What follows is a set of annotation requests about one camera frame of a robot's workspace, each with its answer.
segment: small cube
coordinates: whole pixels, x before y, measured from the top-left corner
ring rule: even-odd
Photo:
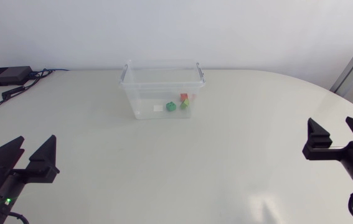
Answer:
[[[174,102],[169,102],[166,104],[166,109],[168,111],[174,111],[176,110],[176,104],[174,104]]]
[[[189,99],[185,99],[181,104],[181,108],[186,109],[189,106],[189,104],[190,104]]]
[[[189,96],[187,95],[187,93],[181,93],[181,101],[183,102],[185,99],[188,99]]]

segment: white label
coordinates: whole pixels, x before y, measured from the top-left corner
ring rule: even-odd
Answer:
[[[162,111],[164,111],[164,109],[163,109],[162,105],[154,105],[153,111],[154,112],[162,112]]]

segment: container handle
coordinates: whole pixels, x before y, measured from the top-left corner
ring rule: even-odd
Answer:
[[[197,69],[199,70],[199,73],[200,73],[200,77],[201,77],[202,82],[205,82],[204,73],[203,73],[202,70],[201,70],[200,63],[198,63],[198,62],[197,62]]]
[[[121,78],[120,78],[120,82],[123,82],[124,81],[124,78],[125,78],[125,75],[126,75],[126,71],[128,70],[128,64],[126,64],[124,66],[124,69],[122,71],[122,75],[121,75]]]

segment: white wall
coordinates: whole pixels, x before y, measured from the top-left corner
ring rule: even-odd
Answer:
[[[0,67],[195,58],[329,88],[353,56],[353,0],[0,0]]]

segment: black router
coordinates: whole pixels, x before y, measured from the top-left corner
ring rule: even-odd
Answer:
[[[32,72],[30,66],[0,68],[0,86],[24,85]]]

